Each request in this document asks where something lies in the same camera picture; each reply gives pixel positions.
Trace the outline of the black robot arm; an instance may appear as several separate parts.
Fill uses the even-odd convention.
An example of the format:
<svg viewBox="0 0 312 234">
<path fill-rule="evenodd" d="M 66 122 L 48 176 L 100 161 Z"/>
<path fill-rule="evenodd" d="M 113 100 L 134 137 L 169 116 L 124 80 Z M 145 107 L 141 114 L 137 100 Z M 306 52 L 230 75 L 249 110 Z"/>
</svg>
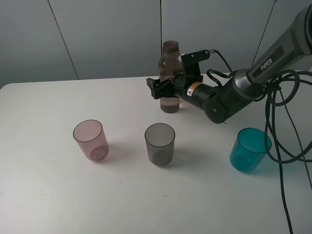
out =
<svg viewBox="0 0 312 234">
<path fill-rule="evenodd" d="M 214 123 L 231 116 L 271 94 L 273 80 L 290 73 L 288 67 L 312 54 L 312 7 L 300 11 L 290 27 L 249 69 L 227 76 L 225 85 L 211 87 L 203 83 L 199 62 L 208 60 L 214 50 L 201 50 L 181 56 L 182 69 L 165 81 L 147 78 L 154 99 L 177 97 L 203 110 Z"/>
</svg>

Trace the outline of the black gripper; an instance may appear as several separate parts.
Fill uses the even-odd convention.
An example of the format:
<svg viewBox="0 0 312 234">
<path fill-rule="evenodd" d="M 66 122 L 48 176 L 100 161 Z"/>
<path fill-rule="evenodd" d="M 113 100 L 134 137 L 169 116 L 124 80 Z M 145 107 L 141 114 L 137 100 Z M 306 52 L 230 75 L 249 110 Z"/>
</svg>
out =
<svg viewBox="0 0 312 234">
<path fill-rule="evenodd" d="M 217 93 L 217 87 L 203 83 L 203 76 L 186 78 L 183 72 L 173 75 L 159 75 L 158 78 L 146 78 L 148 88 L 154 99 L 180 98 L 201 110 L 207 110 L 209 100 Z"/>
</svg>

